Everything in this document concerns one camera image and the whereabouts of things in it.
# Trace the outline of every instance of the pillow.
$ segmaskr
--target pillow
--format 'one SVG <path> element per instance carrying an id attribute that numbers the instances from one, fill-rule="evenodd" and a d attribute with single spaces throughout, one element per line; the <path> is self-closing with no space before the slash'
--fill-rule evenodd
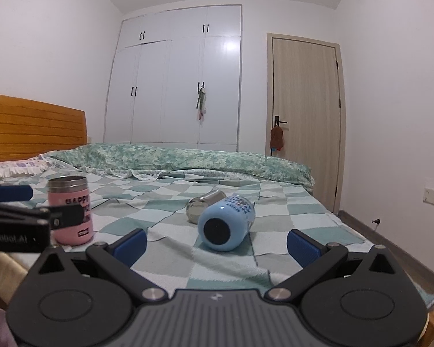
<path id="1" fill-rule="evenodd" d="M 47 161 L 36 158 L 0 162 L 0 179 L 41 174 L 49 166 Z"/>

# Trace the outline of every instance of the pink bottle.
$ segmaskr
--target pink bottle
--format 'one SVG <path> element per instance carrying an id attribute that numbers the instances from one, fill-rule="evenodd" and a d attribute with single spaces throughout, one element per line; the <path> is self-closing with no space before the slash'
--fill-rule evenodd
<path id="1" fill-rule="evenodd" d="M 93 222 L 90 212 L 90 191 L 84 176 L 63 176 L 48 181 L 50 206 L 81 204 L 85 210 L 84 222 L 78 226 L 53 231 L 57 242 L 63 245 L 81 245 L 93 237 Z"/>

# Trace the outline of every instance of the checkered bedsheet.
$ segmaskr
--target checkered bedsheet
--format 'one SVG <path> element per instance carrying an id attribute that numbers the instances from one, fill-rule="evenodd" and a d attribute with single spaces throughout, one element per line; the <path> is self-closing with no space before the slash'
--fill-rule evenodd
<path id="1" fill-rule="evenodd" d="M 148 232 L 146 253 L 132 269 L 166 289 L 244 289 L 261 293 L 301 270 L 287 252 L 288 232 L 297 228 L 326 244 L 337 241 L 351 251 L 367 252 L 372 243 L 344 225 L 301 186 L 255 178 L 228 180 L 178 173 L 148 181 L 81 173 L 52 167 L 14 183 L 34 189 L 30 207 L 47 205 L 47 180 L 82 174 L 91 191 L 94 241 L 112 243 L 136 228 Z M 188 200 L 213 189 L 237 193 L 255 202 L 256 219 L 243 243 L 231 252 L 202 244 L 197 226 L 185 213 Z M 88 245 L 65 247 L 85 250 Z M 35 254 L 15 255 L 25 265 Z"/>

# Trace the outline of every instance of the white wardrobe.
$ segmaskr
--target white wardrobe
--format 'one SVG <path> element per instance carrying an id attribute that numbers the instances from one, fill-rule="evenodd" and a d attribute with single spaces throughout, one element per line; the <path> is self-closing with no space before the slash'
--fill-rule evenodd
<path id="1" fill-rule="evenodd" d="M 241 7 L 170 10 L 123 22 L 104 141 L 236 151 Z M 198 89 L 205 83 L 199 120 Z"/>

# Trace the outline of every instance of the door handle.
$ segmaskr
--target door handle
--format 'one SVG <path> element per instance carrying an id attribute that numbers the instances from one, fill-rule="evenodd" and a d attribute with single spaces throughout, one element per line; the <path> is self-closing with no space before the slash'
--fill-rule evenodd
<path id="1" fill-rule="evenodd" d="M 274 117 L 274 125 L 273 126 L 278 127 L 280 124 L 288 124 L 288 121 L 280 121 L 279 120 L 279 116 L 275 116 Z"/>

